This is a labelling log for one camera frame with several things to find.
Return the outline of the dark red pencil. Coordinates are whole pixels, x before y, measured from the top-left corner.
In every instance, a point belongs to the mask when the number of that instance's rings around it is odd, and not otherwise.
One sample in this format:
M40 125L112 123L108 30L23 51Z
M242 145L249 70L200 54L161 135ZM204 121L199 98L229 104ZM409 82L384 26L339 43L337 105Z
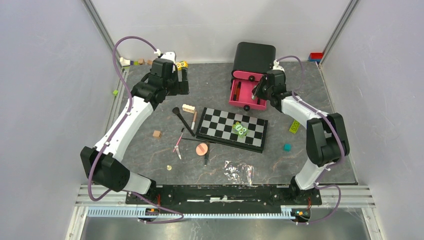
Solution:
M242 85L242 82L239 81L237 83L237 86L236 86L235 91L234 91L234 95L233 95L233 99L232 99L233 101L236 101L237 102L239 100L239 98L240 98L241 85Z

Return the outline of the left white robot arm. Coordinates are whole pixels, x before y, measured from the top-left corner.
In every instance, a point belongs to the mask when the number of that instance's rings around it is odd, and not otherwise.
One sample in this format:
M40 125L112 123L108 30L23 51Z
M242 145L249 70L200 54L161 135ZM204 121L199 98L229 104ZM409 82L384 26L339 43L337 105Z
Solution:
M85 146L80 157L89 181L112 191L138 193L145 204L153 203L157 190L153 180L131 172L121 162L127 147L142 123L167 96L189 94L187 70L179 79L176 53L156 58L149 72L133 86L128 101L108 132L93 147Z

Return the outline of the beige white makeup pen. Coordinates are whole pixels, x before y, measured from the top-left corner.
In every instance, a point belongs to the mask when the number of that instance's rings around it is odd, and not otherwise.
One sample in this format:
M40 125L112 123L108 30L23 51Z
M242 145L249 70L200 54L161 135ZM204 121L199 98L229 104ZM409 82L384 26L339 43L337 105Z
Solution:
M194 130L195 128L197 115L198 115L198 112L195 110L193 113L193 119L192 119L191 128L190 128L191 130Z

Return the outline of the black eyeliner pencil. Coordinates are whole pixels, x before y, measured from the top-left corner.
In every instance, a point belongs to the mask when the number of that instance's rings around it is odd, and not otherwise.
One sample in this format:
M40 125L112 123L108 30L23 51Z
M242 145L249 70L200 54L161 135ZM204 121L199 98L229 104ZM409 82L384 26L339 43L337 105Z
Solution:
M211 148L210 148L210 142L206 142L206 146L207 146L207 149L206 149L206 153L204 155L204 166L207 166L208 165L209 156L210 156L210 150L211 150Z

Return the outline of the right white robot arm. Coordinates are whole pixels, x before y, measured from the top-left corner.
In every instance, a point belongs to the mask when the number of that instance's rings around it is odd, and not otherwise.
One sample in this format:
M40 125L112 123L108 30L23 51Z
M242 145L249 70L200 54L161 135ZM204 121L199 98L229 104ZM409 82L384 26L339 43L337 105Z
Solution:
M302 100L286 87L286 74L276 64L260 79L252 94L269 101L279 112L292 117L306 130L307 160L301 171L289 184L289 199L302 204L309 198L312 189L318 189L324 171L341 163L350 153L350 145L343 116L327 113Z

